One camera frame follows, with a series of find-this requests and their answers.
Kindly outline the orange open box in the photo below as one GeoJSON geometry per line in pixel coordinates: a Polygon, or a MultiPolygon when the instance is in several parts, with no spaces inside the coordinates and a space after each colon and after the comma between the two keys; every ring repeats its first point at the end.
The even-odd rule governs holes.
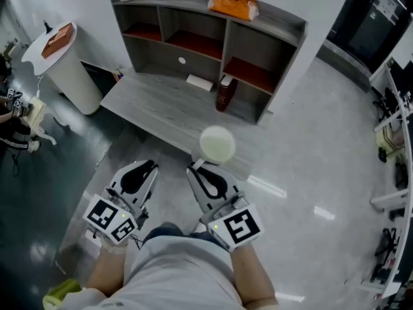
{"type": "Polygon", "coordinates": [[[54,52],[67,45],[74,33],[74,26],[72,23],[60,28],[56,35],[52,36],[47,42],[41,53],[43,58],[47,58],[54,52]]]}

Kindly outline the person's right forearm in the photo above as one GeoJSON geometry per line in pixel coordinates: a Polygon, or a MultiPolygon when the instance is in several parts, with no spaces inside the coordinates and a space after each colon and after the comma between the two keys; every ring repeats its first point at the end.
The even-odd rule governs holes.
{"type": "Polygon", "coordinates": [[[230,253],[237,293],[246,310],[279,310],[274,286],[252,244],[230,253]]]}

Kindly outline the grey wooden shelf desk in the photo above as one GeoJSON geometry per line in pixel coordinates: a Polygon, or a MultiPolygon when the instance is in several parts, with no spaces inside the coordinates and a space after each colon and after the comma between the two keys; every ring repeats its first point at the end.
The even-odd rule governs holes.
{"type": "Polygon", "coordinates": [[[208,0],[110,0],[135,72],[238,80],[227,112],[262,125],[307,36],[307,22],[259,2],[245,21],[211,11],[208,0]],[[178,61],[186,59],[185,64],[178,61]]]}

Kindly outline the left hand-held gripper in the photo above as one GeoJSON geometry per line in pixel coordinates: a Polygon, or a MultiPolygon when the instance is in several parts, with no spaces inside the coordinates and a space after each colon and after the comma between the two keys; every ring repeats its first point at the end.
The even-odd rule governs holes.
{"type": "Polygon", "coordinates": [[[83,219],[114,245],[125,241],[135,230],[141,230],[148,219],[144,204],[151,197],[159,179],[159,166],[153,160],[135,161],[118,170],[107,198],[95,194],[83,219]],[[121,195],[131,194],[130,205],[121,195]]]}

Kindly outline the black cabinet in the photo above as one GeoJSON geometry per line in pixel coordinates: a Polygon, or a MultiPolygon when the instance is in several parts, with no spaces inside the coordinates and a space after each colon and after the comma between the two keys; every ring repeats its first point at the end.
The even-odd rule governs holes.
{"type": "Polygon", "coordinates": [[[413,0],[345,0],[327,39],[375,72],[413,21],[413,0]]]}

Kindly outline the white cup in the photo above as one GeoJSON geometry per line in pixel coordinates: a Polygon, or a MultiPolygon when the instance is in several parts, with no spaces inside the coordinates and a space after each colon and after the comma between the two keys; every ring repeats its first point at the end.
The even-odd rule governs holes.
{"type": "Polygon", "coordinates": [[[217,125],[207,127],[192,150],[192,168],[196,171],[204,163],[223,165],[233,157],[235,151],[236,142],[229,130],[217,125]]]}

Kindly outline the small white box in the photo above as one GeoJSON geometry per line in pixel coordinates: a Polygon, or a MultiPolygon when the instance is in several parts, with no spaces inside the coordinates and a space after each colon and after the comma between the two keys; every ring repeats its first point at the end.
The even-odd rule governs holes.
{"type": "Polygon", "coordinates": [[[214,86],[213,82],[205,80],[201,77],[197,77],[193,74],[190,74],[187,77],[186,82],[189,83],[190,85],[201,88],[208,92],[210,92],[212,90],[212,87],[214,86]]]}

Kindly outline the pale yellow box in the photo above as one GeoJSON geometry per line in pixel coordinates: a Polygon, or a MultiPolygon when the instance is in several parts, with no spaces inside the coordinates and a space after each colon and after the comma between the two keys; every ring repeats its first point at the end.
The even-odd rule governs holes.
{"type": "Polygon", "coordinates": [[[382,128],[376,133],[376,144],[379,148],[384,149],[388,156],[404,149],[405,142],[402,129],[382,128]]]}

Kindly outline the person's dark trouser legs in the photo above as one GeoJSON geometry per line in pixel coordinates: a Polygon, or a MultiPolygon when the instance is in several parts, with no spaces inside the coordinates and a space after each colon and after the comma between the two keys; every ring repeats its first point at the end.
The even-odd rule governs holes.
{"type": "Polygon", "coordinates": [[[196,228],[189,234],[185,234],[176,224],[172,222],[165,222],[159,227],[152,229],[143,240],[143,243],[156,238],[158,236],[177,236],[184,238],[195,238],[214,243],[216,240],[207,231],[206,225],[199,222],[196,228]]]}

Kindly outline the person's left forearm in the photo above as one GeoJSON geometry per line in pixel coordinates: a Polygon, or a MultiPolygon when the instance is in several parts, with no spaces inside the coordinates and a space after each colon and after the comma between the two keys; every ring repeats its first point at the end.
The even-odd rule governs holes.
{"type": "Polygon", "coordinates": [[[96,289],[105,296],[112,296],[122,288],[127,246],[127,240],[118,245],[112,244],[106,238],[101,240],[99,256],[86,288],[96,289]]]}

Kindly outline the black office chair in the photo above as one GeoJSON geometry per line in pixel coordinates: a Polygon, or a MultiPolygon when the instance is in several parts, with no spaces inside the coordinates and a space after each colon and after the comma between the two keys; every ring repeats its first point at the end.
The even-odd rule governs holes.
{"type": "Polygon", "coordinates": [[[382,112],[379,122],[389,118],[398,109],[398,101],[393,92],[386,87],[384,94],[381,94],[375,87],[371,87],[372,92],[376,95],[373,105],[382,112]]]}

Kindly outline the person's white shirt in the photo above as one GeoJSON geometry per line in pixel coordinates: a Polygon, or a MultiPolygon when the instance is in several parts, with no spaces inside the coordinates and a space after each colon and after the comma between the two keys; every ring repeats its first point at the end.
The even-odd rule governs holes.
{"type": "Polygon", "coordinates": [[[178,236],[147,241],[112,296],[84,289],[67,294],[61,309],[244,310],[229,253],[212,242],[178,236]]]}

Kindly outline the white round pedestal table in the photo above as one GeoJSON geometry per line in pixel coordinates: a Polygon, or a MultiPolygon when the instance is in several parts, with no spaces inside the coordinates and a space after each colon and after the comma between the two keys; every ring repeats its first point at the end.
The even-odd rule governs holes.
{"type": "Polygon", "coordinates": [[[89,116],[98,110],[103,97],[75,52],[77,25],[72,23],[74,32],[67,45],[46,58],[41,56],[47,41],[68,24],[65,21],[53,26],[51,33],[43,32],[27,48],[21,61],[32,64],[35,76],[47,75],[82,114],[89,116]]]}

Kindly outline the orange plastic packet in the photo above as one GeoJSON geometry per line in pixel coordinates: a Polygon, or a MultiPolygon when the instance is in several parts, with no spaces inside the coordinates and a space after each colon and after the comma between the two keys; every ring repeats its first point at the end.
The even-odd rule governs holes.
{"type": "Polygon", "coordinates": [[[208,0],[207,7],[245,21],[252,21],[259,15],[256,0],[208,0]]]}

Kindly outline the grey wood-grain board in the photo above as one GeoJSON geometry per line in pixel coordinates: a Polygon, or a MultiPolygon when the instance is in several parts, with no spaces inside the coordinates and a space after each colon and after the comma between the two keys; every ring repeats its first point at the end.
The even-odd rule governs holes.
{"type": "Polygon", "coordinates": [[[207,127],[228,129],[236,152],[224,167],[240,180],[248,179],[263,156],[264,127],[241,118],[238,110],[218,112],[211,94],[178,77],[129,71],[101,106],[187,154],[197,147],[207,127]]]}

